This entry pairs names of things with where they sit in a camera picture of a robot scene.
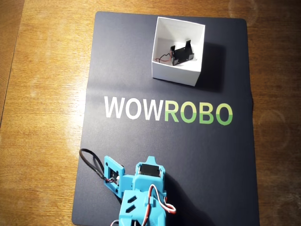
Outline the teal gripper with servo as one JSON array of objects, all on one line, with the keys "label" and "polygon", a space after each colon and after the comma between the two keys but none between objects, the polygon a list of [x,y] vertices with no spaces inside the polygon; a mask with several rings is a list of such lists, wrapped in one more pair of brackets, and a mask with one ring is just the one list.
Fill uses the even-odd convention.
[{"label": "teal gripper with servo", "polygon": [[134,190],[148,191],[154,184],[158,191],[165,191],[165,168],[156,163],[154,156],[148,156],[146,162],[136,165]]}]

